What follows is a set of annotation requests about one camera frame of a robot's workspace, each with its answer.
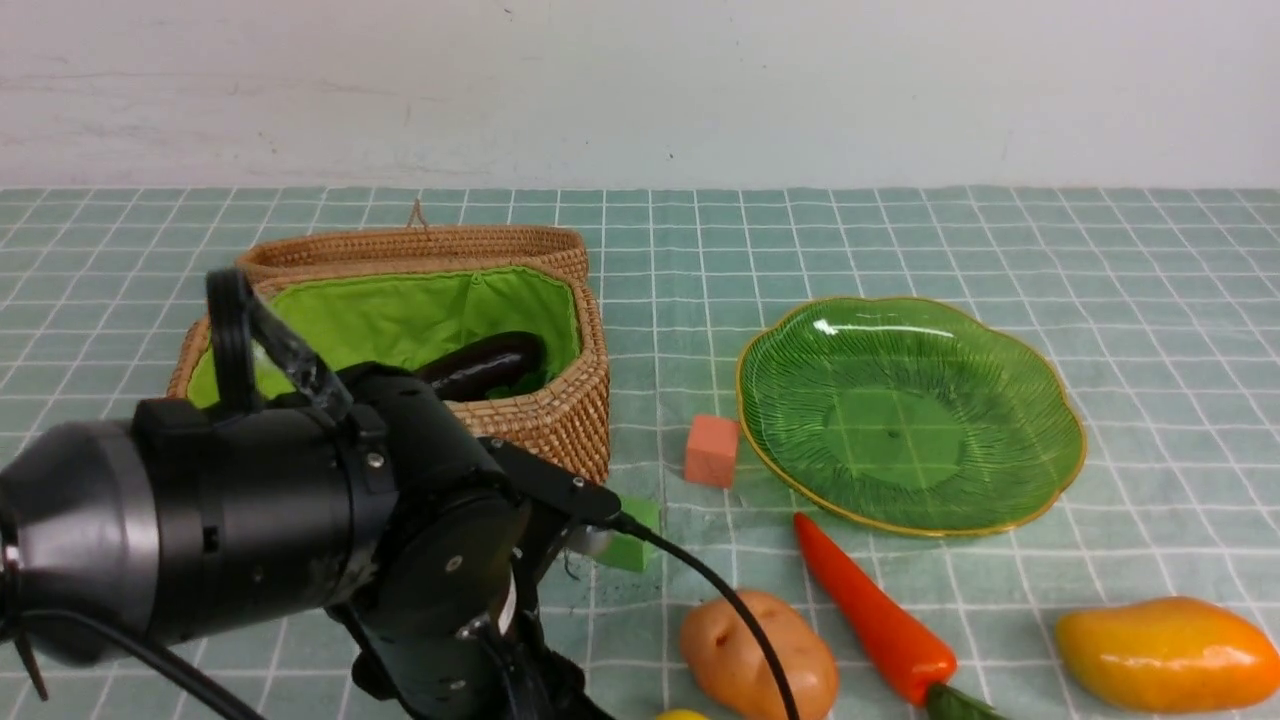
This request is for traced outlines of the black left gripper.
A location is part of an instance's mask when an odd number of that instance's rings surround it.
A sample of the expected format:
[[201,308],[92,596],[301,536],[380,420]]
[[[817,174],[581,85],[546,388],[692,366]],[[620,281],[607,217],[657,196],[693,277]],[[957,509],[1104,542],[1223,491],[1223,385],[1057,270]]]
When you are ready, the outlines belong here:
[[608,719],[582,670],[516,611],[506,632],[483,615],[461,625],[424,610],[349,609],[360,648],[353,683],[411,719]]

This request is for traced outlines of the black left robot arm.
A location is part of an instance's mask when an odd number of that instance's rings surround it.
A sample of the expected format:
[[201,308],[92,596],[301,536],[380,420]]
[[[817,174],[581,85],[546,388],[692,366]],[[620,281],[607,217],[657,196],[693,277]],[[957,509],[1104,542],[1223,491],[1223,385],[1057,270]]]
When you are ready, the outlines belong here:
[[332,370],[238,269],[206,300],[219,404],[67,421],[3,470],[3,641],[37,691],[37,653],[131,655],[252,719],[172,647],[321,609],[355,684],[413,719],[603,719],[538,584],[617,497],[475,436],[410,372]]

